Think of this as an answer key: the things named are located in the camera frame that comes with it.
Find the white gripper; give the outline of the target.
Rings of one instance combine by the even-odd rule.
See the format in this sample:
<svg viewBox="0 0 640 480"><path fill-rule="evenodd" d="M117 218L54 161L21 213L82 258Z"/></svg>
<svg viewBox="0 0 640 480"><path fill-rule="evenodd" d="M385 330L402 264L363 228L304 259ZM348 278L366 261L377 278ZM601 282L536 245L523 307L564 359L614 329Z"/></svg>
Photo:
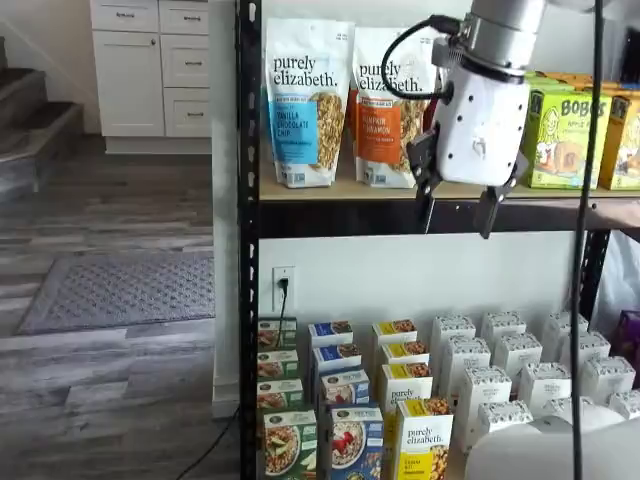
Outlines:
<svg viewBox="0 0 640 480"><path fill-rule="evenodd" d="M529 99L522 75L488 68L467 57L449 72L449 101L438 103L435 125L406 145L416 183L417 222L427 234L436 188L443 180L488 186L480 196L474 227L483 239L498 209L528 169L518 152Z"/></svg>

